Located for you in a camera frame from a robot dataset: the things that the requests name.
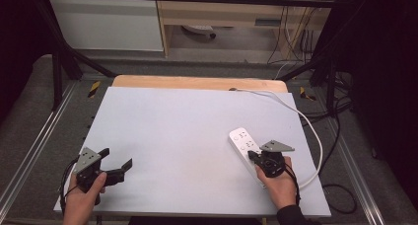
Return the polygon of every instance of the cabinet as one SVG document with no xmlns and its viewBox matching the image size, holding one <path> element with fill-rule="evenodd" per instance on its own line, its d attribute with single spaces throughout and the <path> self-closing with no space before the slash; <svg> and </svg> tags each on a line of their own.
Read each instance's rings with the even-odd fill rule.
<svg viewBox="0 0 418 225">
<path fill-rule="evenodd" d="M 277 7 L 241 4 L 213 4 L 193 2 L 157 2 L 160 29 L 162 31 L 163 47 L 166 55 L 170 53 L 173 26 L 218 26 L 218 27 L 249 27 L 272 29 L 276 38 L 280 38 L 279 46 L 282 56 L 290 58 L 289 44 L 285 34 L 289 34 L 291 46 L 295 46 L 298 36 L 304 28 L 321 31 L 328 17 L 330 9 L 316 9 L 305 7 Z M 282 12 L 287 14 L 286 28 Z M 282 25 L 259 26 L 257 20 L 275 20 Z"/>
<path fill-rule="evenodd" d="M 65 39 L 74 48 L 163 51 L 154 1 L 50 1 Z"/>
</svg>

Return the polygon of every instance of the human hand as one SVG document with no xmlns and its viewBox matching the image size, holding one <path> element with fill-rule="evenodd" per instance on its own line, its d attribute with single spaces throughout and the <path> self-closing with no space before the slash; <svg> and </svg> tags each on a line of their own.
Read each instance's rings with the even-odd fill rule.
<svg viewBox="0 0 418 225">
<path fill-rule="evenodd" d="M 292 168 L 292 161 L 290 157 L 284 157 L 285 163 Z M 296 204 L 296 187 L 292 178 L 287 172 L 283 172 L 277 178 L 267 178 L 264 175 L 264 172 L 260 167 L 255 165 L 255 170 L 257 171 L 258 178 L 265 184 L 270 193 L 271 200 L 277 209 L 289 205 Z"/>
<path fill-rule="evenodd" d="M 82 192 L 77 186 L 75 175 L 71 175 L 70 186 L 74 188 L 67 195 L 67 205 L 65 206 L 64 225 L 83 225 L 89 221 L 90 215 L 95 206 L 96 197 L 99 192 L 105 192 L 106 173 L 101 173 L 86 193 Z"/>
</svg>

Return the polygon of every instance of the white tabletop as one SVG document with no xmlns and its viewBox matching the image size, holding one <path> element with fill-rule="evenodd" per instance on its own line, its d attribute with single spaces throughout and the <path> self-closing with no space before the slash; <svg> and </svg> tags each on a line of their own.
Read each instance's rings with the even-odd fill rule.
<svg viewBox="0 0 418 225">
<path fill-rule="evenodd" d="M 278 94 L 295 106 L 291 94 Z M 315 171 L 300 120 L 277 100 L 246 92 L 110 87 L 84 147 L 110 149 L 103 170 L 133 159 L 125 182 L 108 187 L 95 211 L 166 216 L 269 216 L 277 211 L 228 141 L 245 128 L 259 145 L 296 149 L 300 184 Z M 306 216 L 330 216 L 319 179 L 301 190 Z M 57 203 L 54 210 L 60 210 Z"/>
</svg>

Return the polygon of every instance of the white cable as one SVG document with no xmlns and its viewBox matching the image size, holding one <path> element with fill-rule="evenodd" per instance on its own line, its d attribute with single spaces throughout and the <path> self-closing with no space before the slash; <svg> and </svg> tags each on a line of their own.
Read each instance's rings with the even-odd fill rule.
<svg viewBox="0 0 418 225">
<path fill-rule="evenodd" d="M 285 23 L 285 39 L 286 39 L 286 42 L 288 43 L 289 48 L 291 50 L 293 50 L 293 52 L 295 52 L 295 50 L 292 47 L 292 43 L 290 42 L 290 34 L 289 34 L 289 30 L 287 28 L 287 22 Z"/>
<path fill-rule="evenodd" d="M 307 59 L 307 54 L 306 54 L 306 52 L 307 52 L 307 46 L 308 46 L 308 37 L 309 37 L 309 32 L 307 32 L 308 34 L 307 34 L 307 36 L 305 37 L 305 36 L 303 36 L 303 42 L 304 42 L 304 45 L 303 45 L 303 47 L 302 47 L 302 55 L 303 55 L 303 59 L 304 59 L 304 64 L 306 64 L 307 62 L 306 62 L 306 59 Z"/>
<path fill-rule="evenodd" d="M 286 63 L 284 63 L 283 65 L 282 65 L 282 67 L 280 67 L 280 69 L 279 69 L 279 71 L 277 71 L 277 74 L 276 74 L 276 77 L 274 77 L 274 79 L 277 79 L 277 77 L 279 77 L 279 73 L 280 73 L 280 71 L 283 69 L 283 67 L 285 67 L 286 65 L 288 65 L 289 64 L 289 61 L 287 61 Z"/>
<path fill-rule="evenodd" d="M 317 143 L 319 144 L 319 162 L 317 164 L 317 168 L 316 171 L 314 172 L 314 174 L 306 181 L 304 182 L 301 186 L 299 186 L 299 188 L 304 188 L 307 185 L 309 185 L 315 178 L 316 176 L 319 174 L 320 171 L 320 167 L 322 166 L 322 157 L 323 157 L 323 149 L 322 149 L 322 143 L 320 142 L 319 137 L 316 134 L 316 131 L 314 131 L 314 127 L 311 125 L 311 122 L 308 120 L 308 118 L 301 113 L 299 110 L 291 107 L 290 105 L 286 104 L 286 102 L 284 102 L 282 99 L 280 99 L 280 97 L 274 93 L 273 91 L 268 91 L 268 90 L 260 90 L 260 91 L 252 91 L 252 90 L 246 90 L 246 89 L 237 89 L 237 91 L 242 91 L 242 92 L 249 92 L 249 93 L 253 93 L 253 94 L 259 94 L 259 93 L 268 93 L 268 94 L 272 94 L 274 95 L 280 103 L 282 103 L 286 108 L 298 113 L 299 115 L 301 115 L 308 123 L 308 125 L 310 126 L 311 130 L 313 131 L 313 134 L 317 140 Z"/>
</svg>

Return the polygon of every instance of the power cord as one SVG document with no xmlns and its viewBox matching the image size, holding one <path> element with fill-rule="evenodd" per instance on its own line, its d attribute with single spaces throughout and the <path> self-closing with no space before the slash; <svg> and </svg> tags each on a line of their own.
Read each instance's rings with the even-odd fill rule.
<svg viewBox="0 0 418 225">
<path fill-rule="evenodd" d="M 274 46 L 273 52 L 271 52 L 271 55 L 270 55 L 270 57 L 267 60 L 267 64 L 274 63 L 274 62 L 270 63 L 270 60 L 271 60 L 271 57 L 273 57 L 273 54 L 276 52 L 277 47 L 279 46 L 279 41 L 280 41 L 280 28 L 282 27 L 282 22 L 281 21 L 283 19 L 284 12 L 285 12 L 285 7 L 283 6 L 282 7 L 282 15 L 280 16 L 279 35 L 277 36 L 276 46 Z"/>
<path fill-rule="evenodd" d="M 69 189 L 67 191 L 67 193 L 64 194 L 65 191 L 65 183 L 67 182 L 67 178 L 70 174 L 71 169 L 73 168 L 73 166 L 77 163 L 78 159 L 80 156 L 77 156 L 77 158 L 73 159 L 70 164 L 68 164 L 68 166 L 65 168 L 64 174 L 62 175 L 62 179 L 61 179 L 61 186 L 59 187 L 59 203 L 61 205 L 61 211 L 62 211 L 62 215 L 65 214 L 65 206 L 66 206 L 66 201 L 65 198 L 67 197 L 68 193 L 71 192 L 73 189 L 77 188 L 77 187 L 73 187 L 71 189 Z"/>
<path fill-rule="evenodd" d="M 286 42 L 288 43 L 289 49 L 292 51 L 293 55 L 296 57 L 297 60 L 299 61 L 303 61 L 301 58 L 299 58 L 299 56 L 296 54 L 295 49 L 293 48 L 291 42 L 293 42 L 294 40 L 290 41 L 290 35 L 289 35 L 289 30 L 287 28 L 287 20 L 288 20 L 288 16 L 289 16 L 289 7 L 286 6 L 286 16 L 285 16 L 285 39 Z"/>
<path fill-rule="evenodd" d="M 337 132 L 336 132 L 336 136 L 335 136 L 334 143 L 332 144 L 330 151 L 329 151 L 329 152 L 328 152 L 328 154 L 326 155 L 326 157 L 325 157 L 325 159 L 323 160 L 322 165 L 321 165 L 321 167 L 320 167 L 320 169 L 319 169 L 319 173 L 318 173 L 318 175 L 319 175 L 319 176 L 322 174 L 322 171 L 323 171 L 323 169 L 325 168 L 326 163 L 328 162 L 328 160 L 329 160 L 330 156 L 331 156 L 331 155 L 332 155 L 332 153 L 334 152 L 334 150 L 335 150 L 335 148 L 336 148 L 336 145 L 337 145 L 337 143 L 338 143 L 338 139 L 339 139 L 340 132 L 341 132 L 341 123 L 340 123 L 340 120 L 339 120 L 338 115 L 339 115 L 340 113 L 344 112 L 345 110 L 347 110 L 347 109 L 351 108 L 351 101 L 350 101 L 350 102 L 348 102 L 348 103 L 345 103 L 342 107 L 339 107 L 339 104 L 340 104 L 340 102 L 341 102 L 341 101 L 343 101 L 343 100 L 345 100 L 345 99 L 348 99 L 348 98 L 349 98 L 348 96 L 344 96 L 344 97 L 342 97 L 342 98 L 338 99 L 338 101 L 337 101 L 337 102 L 336 102 L 336 104 L 335 104 L 335 112 L 336 112 L 336 115 L 335 115 L 335 120 L 337 121 Z M 330 115 L 330 113 L 328 112 L 328 113 L 326 113 L 326 114 L 324 114 L 324 115 L 321 115 L 321 116 L 320 116 L 320 119 L 323 119 L 323 118 L 325 118 L 325 117 L 329 117 L 329 116 L 331 116 L 331 115 Z M 324 188 L 324 189 L 327 189 L 327 188 L 341 188 L 341 189 L 343 189 L 345 192 L 347 192 L 347 193 L 349 194 L 349 196 L 351 197 L 351 199 L 352 199 L 352 201 L 353 201 L 353 207 L 352 207 L 351 209 L 349 209 L 349 210 L 342 210 L 342 209 L 339 209 L 339 208 L 337 208 L 336 206 L 332 205 L 330 202 L 328 202 L 328 205 L 329 205 L 329 207 L 330 207 L 331 209 L 333 209 L 333 210 L 335 210 L 335 211 L 337 211 L 337 212 L 339 212 L 339 213 L 342 213 L 342 214 L 352 214 L 352 213 L 354 213 L 354 212 L 357 210 L 358 205 L 357 205 L 357 200 L 356 200 L 356 197 L 355 197 L 355 195 L 354 195 L 354 194 L 350 191 L 350 189 L 348 189 L 347 187 L 344 187 L 344 186 L 339 185 L 339 184 L 327 184 L 327 185 L 323 185 L 323 186 L 322 186 L 322 188 Z"/>
<path fill-rule="evenodd" d="M 346 110 L 351 109 L 351 107 L 352 107 L 352 103 L 347 102 L 347 103 L 344 103 L 343 105 L 339 106 L 335 110 L 335 112 L 336 113 L 343 113 Z M 304 112 L 304 115 L 306 115 L 307 118 L 310 119 L 311 123 L 316 123 L 316 122 L 319 122 L 319 121 L 321 121 L 325 118 L 330 117 L 331 113 L 329 113 L 329 112 Z"/>
<path fill-rule="evenodd" d="M 290 167 L 289 165 L 285 164 L 285 172 L 290 176 L 290 178 L 292 179 L 293 183 L 295 184 L 296 187 L 296 204 L 299 205 L 299 202 L 301 201 L 301 193 L 300 193 L 300 187 L 298 184 L 298 180 L 296 179 L 296 174 L 295 172 L 293 172 L 292 167 Z"/>
<path fill-rule="evenodd" d="M 307 121 L 307 123 L 308 123 L 308 125 L 311 127 L 311 130 L 313 131 L 313 134 L 314 134 L 314 136 L 315 136 L 315 138 L 316 138 L 316 140 L 317 140 L 317 142 L 318 142 L 318 145 L 319 145 L 319 151 L 320 151 L 320 153 L 319 153 L 319 161 L 318 161 L 318 165 L 317 165 L 317 168 L 316 168 L 316 171 L 314 172 L 314 174 L 306 181 L 306 182 L 304 182 L 301 186 L 300 186 L 300 188 L 304 188 L 304 187 L 306 187 L 307 185 L 309 185 L 315 178 L 316 178 L 316 176 L 318 176 L 318 173 L 319 173 L 319 170 L 320 170 L 320 168 L 321 168 L 321 164 L 322 164 L 322 156 L 323 156 L 323 150 L 322 150 L 322 143 L 320 142 L 320 139 L 319 139 L 319 137 L 317 136 L 317 134 L 316 134 L 316 131 L 314 130 L 314 127 L 311 125 L 311 123 L 310 123 L 310 121 L 307 119 L 307 117 L 303 114 L 303 113 L 301 113 L 299 110 L 297 110 L 296 108 L 293 108 L 292 106 L 290 106 L 290 105 L 288 105 L 286 102 L 284 102 L 276 93 L 274 93 L 274 92 L 272 92 L 272 91 L 266 91 L 266 90 L 261 90 L 261 91 L 252 91 L 252 90 L 246 90 L 246 89 L 235 89 L 236 91 L 242 91 L 242 92 L 248 92 L 248 93 L 253 93 L 253 94 L 256 94 L 256 95 L 262 95 L 261 93 L 265 93 L 265 94 L 269 94 L 269 95 L 272 95 L 272 96 L 274 96 L 278 101 L 279 101 L 279 103 L 281 103 L 283 106 L 285 106 L 286 108 L 288 108 L 288 109 L 290 109 L 290 110 L 292 110 L 293 112 L 295 112 L 295 113 L 298 113 L 299 115 L 301 115 L 306 121 Z"/>
</svg>

